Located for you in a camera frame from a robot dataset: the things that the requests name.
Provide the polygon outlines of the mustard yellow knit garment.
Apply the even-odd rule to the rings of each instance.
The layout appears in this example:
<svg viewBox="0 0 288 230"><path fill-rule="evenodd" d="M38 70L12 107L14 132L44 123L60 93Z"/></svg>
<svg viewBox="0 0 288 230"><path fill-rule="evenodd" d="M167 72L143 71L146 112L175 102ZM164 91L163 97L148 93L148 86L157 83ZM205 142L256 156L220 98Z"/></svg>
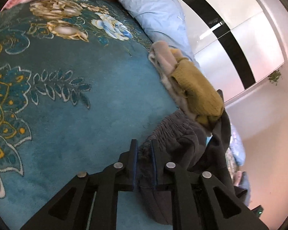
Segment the mustard yellow knit garment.
<svg viewBox="0 0 288 230"><path fill-rule="evenodd" d="M207 78L184 57L179 49L170 49L176 59L174 71L170 74L170 81L174 89L186 101L184 112L212 131L224 111L224 102Z"/></svg>

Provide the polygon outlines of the teal floral bed blanket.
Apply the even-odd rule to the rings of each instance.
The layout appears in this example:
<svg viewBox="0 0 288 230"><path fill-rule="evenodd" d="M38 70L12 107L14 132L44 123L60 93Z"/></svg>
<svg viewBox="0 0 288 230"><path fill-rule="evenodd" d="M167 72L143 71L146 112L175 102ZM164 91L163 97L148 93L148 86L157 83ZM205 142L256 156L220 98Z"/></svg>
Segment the teal floral bed blanket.
<svg viewBox="0 0 288 230"><path fill-rule="evenodd" d="M116 5L88 2L118 19L126 39L92 26L98 15L75 0L0 12L0 217L9 229L176 110L138 24Z"/></svg>

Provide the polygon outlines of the green hanging plant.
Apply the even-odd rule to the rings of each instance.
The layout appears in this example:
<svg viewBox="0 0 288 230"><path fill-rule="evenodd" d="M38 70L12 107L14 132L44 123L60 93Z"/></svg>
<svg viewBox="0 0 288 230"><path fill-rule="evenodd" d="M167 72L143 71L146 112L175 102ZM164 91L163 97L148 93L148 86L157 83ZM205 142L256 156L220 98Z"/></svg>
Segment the green hanging plant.
<svg viewBox="0 0 288 230"><path fill-rule="evenodd" d="M271 84L274 84L275 86L278 85L279 80L282 79L282 74L280 70L275 70L268 76L268 80Z"/></svg>

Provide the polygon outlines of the beige fleece garment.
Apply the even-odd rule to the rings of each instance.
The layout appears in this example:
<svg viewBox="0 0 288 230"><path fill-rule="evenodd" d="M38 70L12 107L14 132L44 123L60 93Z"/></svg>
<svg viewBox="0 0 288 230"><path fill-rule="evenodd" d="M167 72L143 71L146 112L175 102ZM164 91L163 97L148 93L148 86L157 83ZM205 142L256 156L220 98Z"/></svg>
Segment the beige fleece garment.
<svg viewBox="0 0 288 230"><path fill-rule="evenodd" d="M155 42L151 46L148 58L158 71L161 83L166 88L170 96L173 98L176 105L184 112L184 109L186 108L186 101L177 94L174 89L174 85L170 81L170 74L172 73L172 71L174 71L175 64L177 63L176 59L171 54L170 49L171 48L164 41Z"/></svg>

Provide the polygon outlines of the white wardrobe with black stripe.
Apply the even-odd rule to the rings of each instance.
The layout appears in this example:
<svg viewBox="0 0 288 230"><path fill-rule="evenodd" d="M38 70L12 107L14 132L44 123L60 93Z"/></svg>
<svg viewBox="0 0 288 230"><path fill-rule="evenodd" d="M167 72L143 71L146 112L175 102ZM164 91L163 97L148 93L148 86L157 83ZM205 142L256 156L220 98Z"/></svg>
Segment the white wardrobe with black stripe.
<svg viewBox="0 0 288 230"><path fill-rule="evenodd" d="M179 0L194 57L227 103L284 63L281 46L257 0Z"/></svg>

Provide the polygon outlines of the light blue floral quilt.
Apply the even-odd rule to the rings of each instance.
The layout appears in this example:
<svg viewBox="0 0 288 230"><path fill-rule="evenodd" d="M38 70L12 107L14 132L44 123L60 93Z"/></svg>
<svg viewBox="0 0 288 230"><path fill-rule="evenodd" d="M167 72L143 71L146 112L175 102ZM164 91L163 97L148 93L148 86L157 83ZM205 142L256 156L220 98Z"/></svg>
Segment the light blue floral quilt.
<svg viewBox="0 0 288 230"><path fill-rule="evenodd" d="M179 49L183 56L202 72L192 52L187 36L185 13L178 0L118 1L139 23L152 44L164 41L170 48Z"/></svg>

